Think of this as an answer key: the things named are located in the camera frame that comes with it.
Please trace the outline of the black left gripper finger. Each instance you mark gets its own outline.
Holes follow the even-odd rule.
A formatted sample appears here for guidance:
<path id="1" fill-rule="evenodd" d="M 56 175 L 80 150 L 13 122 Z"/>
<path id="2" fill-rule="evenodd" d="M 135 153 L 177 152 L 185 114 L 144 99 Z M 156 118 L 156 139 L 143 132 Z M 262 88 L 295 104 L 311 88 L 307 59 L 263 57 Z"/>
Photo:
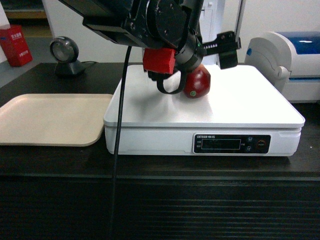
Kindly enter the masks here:
<path id="1" fill-rule="evenodd" d="M 218 55 L 217 64 L 221 70 L 238 65 L 237 50 L 241 48 L 240 38 L 236 38 L 234 31 L 219 33 L 214 41 L 205 42 L 203 49 L 205 56 Z"/>

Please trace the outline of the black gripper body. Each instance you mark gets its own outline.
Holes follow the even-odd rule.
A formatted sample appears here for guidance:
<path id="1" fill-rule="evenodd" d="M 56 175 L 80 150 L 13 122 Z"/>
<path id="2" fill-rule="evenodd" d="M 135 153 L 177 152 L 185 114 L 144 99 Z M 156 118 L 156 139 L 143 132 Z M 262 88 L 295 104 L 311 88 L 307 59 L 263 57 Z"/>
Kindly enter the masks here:
<path id="1" fill-rule="evenodd" d="M 175 68 L 181 72 L 192 72 L 201 64 L 205 53 L 202 37 L 188 30 L 175 54 Z"/>

